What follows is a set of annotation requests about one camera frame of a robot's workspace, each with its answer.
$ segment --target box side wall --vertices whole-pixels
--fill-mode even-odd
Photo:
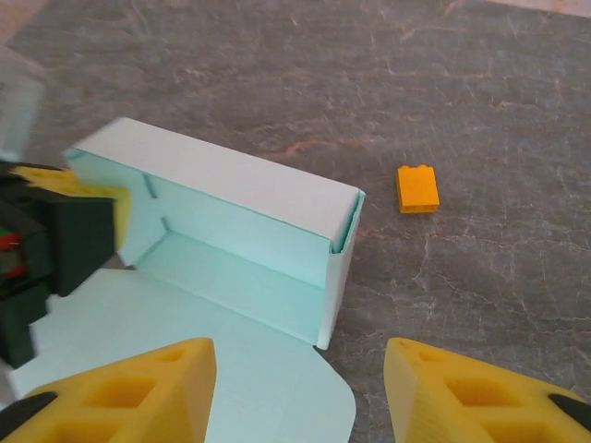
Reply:
[[[357,189],[279,163],[131,119],[118,119],[76,147],[197,189],[338,244]]]
[[[346,283],[347,274],[349,273],[349,265],[351,264],[351,257],[353,255],[356,240],[356,231],[364,199],[365,193],[359,191],[356,209],[351,217],[348,234],[344,241],[344,249],[341,253],[331,254],[329,257],[326,273],[324,309],[317,340],[317,346],[321,349],[327,349],[329,347],[332,332],[334,331],[334,324],[336,323],[336,318],[341,309],[344,285]]]
[[[167,180],[151,183],[171,231],[324,287],[329,239]]]
[[[138,271],[306,343],[318,337],[324,288],[184,235],[164,237],[139,262]]]

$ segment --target box flap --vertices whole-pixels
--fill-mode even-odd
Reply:
[[[357,202],[353,186],[128,118],[74,148],[320,235],[333,252],[343,247]]]
[[[346,383],[298,339],[131,270],[100,270],[51,299],[32,328],[39,357],[10,374],[17,395],[195,337],[218,362],[207,443],[344,443],[356,413]]]

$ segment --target cardboard box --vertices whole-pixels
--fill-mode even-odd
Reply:
[[[120,255],[137,270],[51,300],[39,357],[11,374],[18,394],[211,337],[208,443],[347,441],[353,394],[313,345],[332,335],[363,192],[129,119],[66,156],[83,181],[132,191]]]

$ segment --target light blue cardboard box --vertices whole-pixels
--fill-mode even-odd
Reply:
[[[208,443],[348,441],[353,394],[313,346],[328,347],[364,193],[129,119],[66,157],[84,182],[132,191],[119,252],[136,270],[50,300],[39,356],[10,374],[18,394],[211,337]]]

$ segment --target yellow plastic part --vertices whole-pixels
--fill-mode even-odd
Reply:
[[[112,198],[115,200],[115,249],[123,245],[129,218],[131,217],[131,194],[123,187],[90,186],[79,181],[69,170],[53,171],[43,168],[17,166],[13,174],[20,175],[32,186],[41,187],[68,197]]]
[[[435,170],[430,166],[401,166],[396,175],[396,186],[402,214],[435,212],[440,206]]]
[[[3,443],[202,443],[215,376],[213,342],[181,341],[34,390],[58,397]]]
[[[549,400],[569,390],[417,341],[391,339],[384,364],[396,443],[590,443]]]

